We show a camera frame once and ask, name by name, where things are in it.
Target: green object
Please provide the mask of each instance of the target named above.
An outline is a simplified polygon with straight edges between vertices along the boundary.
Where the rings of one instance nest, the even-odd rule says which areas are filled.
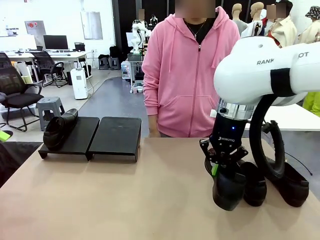
[[[217,171],[218,171],[218,164],[215,164],[212,169],[211,169],[211,174],[212,176],[215,176],[217,174]]]
[[[303,107],[320,117],[320,92],[309,92],[304,99]]]
[[[0,130],[0,141],[1,142],[7,141],[10,137],[11,136],[8,133]]]

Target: green tape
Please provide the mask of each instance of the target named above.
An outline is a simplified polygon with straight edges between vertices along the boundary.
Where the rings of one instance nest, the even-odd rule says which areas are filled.
[[[0,141],[1,142],[7,141],[10,137],[11,136],[8,133],[0,130]]]
[[[218,164],[215,164],[212,169],[211,169],[211,174],[212,176],[215,176],[217,174],[217,171],[218,171]]]

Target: yellow-green pants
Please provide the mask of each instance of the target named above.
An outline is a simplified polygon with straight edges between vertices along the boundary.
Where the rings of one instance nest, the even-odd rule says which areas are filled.
[[[303,108],[320,117],[320,92],[309,92],[304,99]]]

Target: monitor screen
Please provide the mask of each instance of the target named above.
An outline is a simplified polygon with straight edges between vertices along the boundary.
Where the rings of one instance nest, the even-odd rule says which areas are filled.
[[[45,49],[68,50],[67,36],[62,35],[44,35]]]

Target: hoodie zipper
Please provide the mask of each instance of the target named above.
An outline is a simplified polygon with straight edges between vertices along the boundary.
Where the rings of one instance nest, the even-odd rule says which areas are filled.
[[[199,44],[199,46],[198,46],[198,57],[197,57],[197,61],[196,61],[195,81],[194,81],[194,90],[193,90],[192,113],[191,113],[191,121],[190,121],[188,138],[191,138],[192,123],[194,121],[194,115],[195,115],[195,104],[196,104],[196,95],[197,95],[197,86],[198,86],[200,53],[201,53],[201,44]]]

